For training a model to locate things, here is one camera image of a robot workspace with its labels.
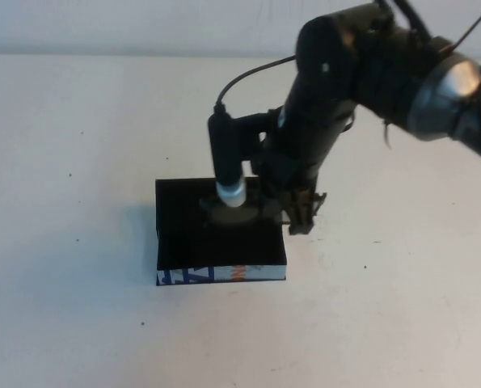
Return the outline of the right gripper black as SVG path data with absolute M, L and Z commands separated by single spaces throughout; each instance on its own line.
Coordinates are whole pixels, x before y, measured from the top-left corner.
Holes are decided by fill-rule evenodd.
M 285 192 L 282 204 L 290 235 L 308 234 L 314 226 L 313 219 L 327 199 L 326 192 L 317 192 L 321 165 L 293 159 L 277 151 L 262 151 L 252 159 L 252 171 L 259 177 L 264 191 L 274 197 Z

